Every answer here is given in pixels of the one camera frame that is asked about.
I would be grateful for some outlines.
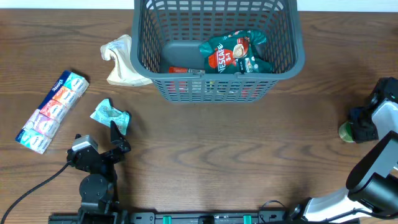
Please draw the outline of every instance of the black cable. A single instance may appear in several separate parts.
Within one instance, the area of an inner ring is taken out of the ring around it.
[[[332,221],[335,221],[337,219],[347,217],[348,215],[355,215],[357,213],[363,213],[363,214],[366,214],[366,215],[369,215],[371,217],[378,218],[378,219],[381,219],[381,220],[393,220],[393,219],[398,218],[398,213],[394,213],[392,215],[378,215],[376,213],[367,212],[367,211],[364,211],[362,209],[354,209],[354,210],[352,210],[350,212],[346,212],[344,214],[337,215],[337,216],[335,216],[333,218],[327,218],[325,221],[326,222],[332,222]]]
[[[260,207],[259,214],[258,214],[258,216],[261,218],[261,220],[262,220],[263,223],[266,223],[266,221],[264,220],[264,218],[263,218],[262,216],[260,216],[260,211],[261,211],[263,208],[267,207],[270,203],[278,203],[279,205],[283,206],[284,209],[286,209],[285,205],[282,204],[282,203],[281,203],[280,201],[278,201],[278,200],[269,200],[268,202],[264,203],[264,204]]]
[[[62,167],[56,174],[54,174],[52,177],[48,178],[47,180],[43,181],[41,184],[37,185],[36,187],[28,190],[26,193],[24,193],[22,196],[19,197],[19,199],[17,199],[9,208],[8,210],[5,212],[4,216],[1,219],[1,223],[0,224],[4,224],[4,222],[6,222],[6,218],[8,216],[8,214],[11,212],[11,210],[22,200],[24,199],[26,196],[28,196],[30,193],[32,193],[33,191],[37,190],[38,188],[42,187],[43,185],[45,185],[46,183],[50,182],[51,180],[53,180],[54,178],[56,178],[58,175],[60,175],[67,167],[69,166],[69,163],[67,162],[64,167]]]

